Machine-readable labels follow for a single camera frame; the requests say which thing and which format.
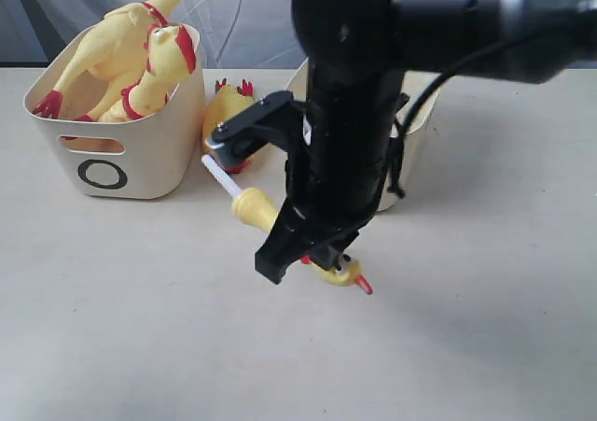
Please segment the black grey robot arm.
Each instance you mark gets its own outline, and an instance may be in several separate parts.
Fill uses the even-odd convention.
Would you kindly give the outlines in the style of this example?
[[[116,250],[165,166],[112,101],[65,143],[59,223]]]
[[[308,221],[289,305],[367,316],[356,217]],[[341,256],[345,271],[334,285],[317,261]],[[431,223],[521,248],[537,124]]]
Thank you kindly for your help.
[[[285,140],[286,198],[255,256],[279,283],[303,256],[334,263],[384,191],[400,194],[396,123],[403,77],[464,75],[542,83],[596,54],[592,0],[292,0],[310,61],[304,107],[261,105]]]

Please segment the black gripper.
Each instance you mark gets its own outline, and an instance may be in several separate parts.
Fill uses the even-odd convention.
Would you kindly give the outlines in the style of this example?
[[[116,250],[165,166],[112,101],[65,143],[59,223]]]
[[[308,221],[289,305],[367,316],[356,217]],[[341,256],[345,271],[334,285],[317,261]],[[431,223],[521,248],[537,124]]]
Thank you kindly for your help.
[[[298,149],[285,163],[286,197],[255,269],[279,285],[294,262],[307,256],[325,271],[339,271],[346,248],[373,217],[387,170],[386,151],[355,154]]]

